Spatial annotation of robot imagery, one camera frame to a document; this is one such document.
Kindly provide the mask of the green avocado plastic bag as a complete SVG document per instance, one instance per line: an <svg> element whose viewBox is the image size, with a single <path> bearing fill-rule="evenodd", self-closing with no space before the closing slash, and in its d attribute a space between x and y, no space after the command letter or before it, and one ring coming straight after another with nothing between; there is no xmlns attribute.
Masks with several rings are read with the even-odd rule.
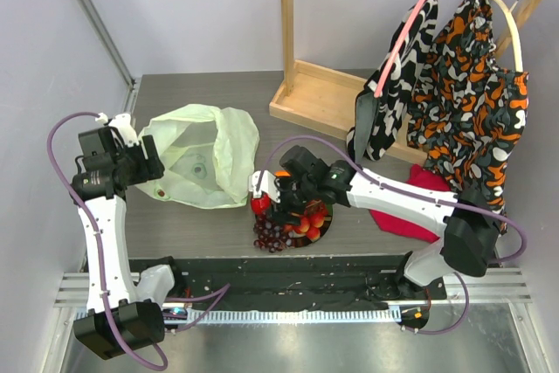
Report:
<svg viewBox="0 0 559 373"><path fill-rule="evenodd" d="M151 135L163 177L137 189L162 202L203 210L242 207L254 172L259 131L248 112L189 104L152 118Z"/></svg>

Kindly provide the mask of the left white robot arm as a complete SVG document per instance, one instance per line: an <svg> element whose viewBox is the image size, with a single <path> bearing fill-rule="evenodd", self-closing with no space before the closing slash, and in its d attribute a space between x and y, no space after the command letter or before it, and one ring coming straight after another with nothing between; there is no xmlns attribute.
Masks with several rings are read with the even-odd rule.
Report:
<svg viewBox="0 0 559 373"><path fill-rule="evenodd" d="M186 281L173 258L156 260L138 280L130 271L125 236L128 187L162 177L151 136L111 121L79 134L82 167L72 179L72 199L85 235L89 269L87 315L75 337L108 360L162 342L164 301L180 300Z"/></svg>

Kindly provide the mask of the fake orange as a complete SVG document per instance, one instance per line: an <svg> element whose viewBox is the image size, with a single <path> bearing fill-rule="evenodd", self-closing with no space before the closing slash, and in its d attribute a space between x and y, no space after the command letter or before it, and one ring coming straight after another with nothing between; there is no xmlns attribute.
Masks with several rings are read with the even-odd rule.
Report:
<svg viewBox="0 0 559 373"><path fill-rule="evenodd" d="M287 172L287 171L285 171L285 170L276 171L276 172L274 173L274 175L275 175L276 177L288 177L288 176L291 176L291 175L289 174L289 172Z"/></svg>

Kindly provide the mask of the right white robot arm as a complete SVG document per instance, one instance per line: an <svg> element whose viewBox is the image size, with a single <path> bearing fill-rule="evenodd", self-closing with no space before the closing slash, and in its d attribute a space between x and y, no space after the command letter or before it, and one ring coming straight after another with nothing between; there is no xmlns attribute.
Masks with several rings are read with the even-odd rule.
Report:
<svg viewBox="0 0 559 373"><path fill-rule="evenodd" d="M254 172L248 189L255 198L267 197L266 215L279 224L295 224L297 215L313 201L380 211L416 224L437 240L409 253L398 267L394 286L412 299L435 279L449 273L480 278L492 262L500 228L477 190L426 190L362 169L348 157L326 164L301 146L280 159L286 176L268 170Z"/></svg>

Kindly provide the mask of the fake dark grape bunch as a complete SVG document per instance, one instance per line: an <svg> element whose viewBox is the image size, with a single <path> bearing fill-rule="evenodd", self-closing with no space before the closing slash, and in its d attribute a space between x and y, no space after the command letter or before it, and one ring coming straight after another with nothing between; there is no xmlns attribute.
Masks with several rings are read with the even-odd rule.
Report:
<svg viewBox="0 0 559 373"><path fill-rule="evenodd" d="M276 224L264 216L256 216L253 226L253 246L269 253L282 252L295 245L293 227Z"/></svg>

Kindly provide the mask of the fake red tomato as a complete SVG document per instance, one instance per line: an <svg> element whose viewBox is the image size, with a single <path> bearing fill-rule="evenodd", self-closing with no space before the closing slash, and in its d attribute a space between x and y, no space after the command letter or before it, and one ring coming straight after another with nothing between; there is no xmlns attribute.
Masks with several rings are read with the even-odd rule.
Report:
<svg viewBox="0 0 559 373"><path fill-rule="evenodd" d="M271 203L272 201L270 197L264 194L261 197L252 197L250 205L252 212L257 216L261 216L266 214L267 210L271 206Z"/></svg>

